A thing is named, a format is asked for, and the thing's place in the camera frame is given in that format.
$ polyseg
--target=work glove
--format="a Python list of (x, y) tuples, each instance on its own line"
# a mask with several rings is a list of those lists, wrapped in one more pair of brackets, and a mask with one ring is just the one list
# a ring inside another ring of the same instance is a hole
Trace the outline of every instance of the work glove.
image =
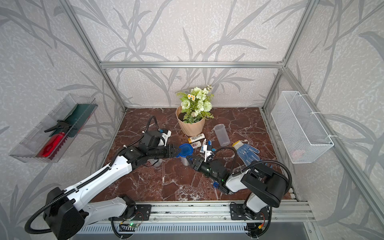
[(243, 160), (246, 166), (249, 166), (252, 161), (261, 161), (260, 157), (257, 155), (260, 153), (259, 149), (254, 148), (249, 144), (237, 141), (232, 147), (237, 150), (237, 155)]

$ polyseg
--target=white wire basket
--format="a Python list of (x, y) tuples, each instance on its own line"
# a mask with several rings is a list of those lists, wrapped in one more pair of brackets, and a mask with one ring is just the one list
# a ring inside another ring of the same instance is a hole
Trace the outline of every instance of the white wire basket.
[(316, 113), (298, 91), (282, 91), (271, 114), (292, 163), (311, 163), (333, 147)]

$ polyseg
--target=brown marble surface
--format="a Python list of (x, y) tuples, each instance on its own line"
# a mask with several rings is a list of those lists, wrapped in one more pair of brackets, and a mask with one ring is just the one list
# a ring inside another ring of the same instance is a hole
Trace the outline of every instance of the brown marble surface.
[[(156, 116), (159, 128), (172, 131), (168, 143), (181, 145), (187, 142), (188, 137), (181, 131), (175, 111), (175, 108), (128, 109), (105, 164), (110, 162), (118, 148), (124, 144), (130, 144), (141, 136), (151, 115)], [(219, 148), (220, 145), (213, 127), (223, 123), (231, 140), (229, 146), (238, 140), (247, 139), (250, 145), (260, 150), (259, 156), (262, 160), (276, 160), (271, 140), (258, 108), (213, 108), (211, 113), (215, 119), (205, 121), (203, 133), (207, 140), (213, 141), (214, 148)], [(218, 159), (225, 161), (228, 169), (232, 163), (232, 156), (231, 150), (222, 150), (216, 154)], [(238, 157), (234, 172), (243, 167), (245, 165)], [(126, 194), (137, 202), (245, 200), (250, 193), (248, 189), (243, 189), (232, 195), (225, 195), (213, 188), (212, 184), (213, 181), (210, 178), (205, 178), (202, 173), (196, 172), (189, 166), (184, 166), (180, 159), (164, 159), (159, 167), (140, 166), (111, 184), (93, 200), (109, 200), (121, 194)], [(284, 199), (290, 199), (289, 193), (284, 196)]]

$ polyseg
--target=leaf pattern wallpaper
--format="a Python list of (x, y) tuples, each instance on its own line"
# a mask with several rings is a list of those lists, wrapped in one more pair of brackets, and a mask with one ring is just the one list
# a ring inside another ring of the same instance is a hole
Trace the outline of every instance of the leaf pattern wallpaper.
[[(384, 196), (384, 1), (319, 4), (288, 63), (298, 82)], [(279, 149), (286, 154), (267, 106)], [(384, 230), (339, 160), (328, 151), (312, 164), (288, 163), (296, 191), (308, 200), (325, 239), (384, 239)]]
[[(26, 220), (54, 187), (66, 187), (100, 168), (123, 117), (98, 69), (58, 2), (0, 3), (0, 236), (6, 240), (53, 239), (29, 235)], [(67, 94), (93, 96), (97, 109), (55, 164), (22, 163), (8, 154)], [(42, 217), (37, 228), (46, 228)]]
[[(281, 61), (307, 0), (71, 3), (102, 61)], [(214, 87), (215, 106), (262, 106), (277, 72), (216, 68), (108, 71), (125, 103), (132, 107), (174, 107), (179, 104), (175, 92), (206, 84)]]

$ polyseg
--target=flower pot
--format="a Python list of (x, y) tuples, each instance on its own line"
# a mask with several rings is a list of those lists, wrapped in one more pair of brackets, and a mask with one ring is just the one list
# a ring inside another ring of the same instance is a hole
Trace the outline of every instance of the flower pot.
[(181, 106), (179, 106), (176, 110), (176, 118), (179, 121), (179, 125), (183, 133), (188, 137), (199, 135), (203, 131), (205, 118), (201, 119), (196, 123), (184, 123), (179, 119), (179, 114), (181, 113), (181, 110)]

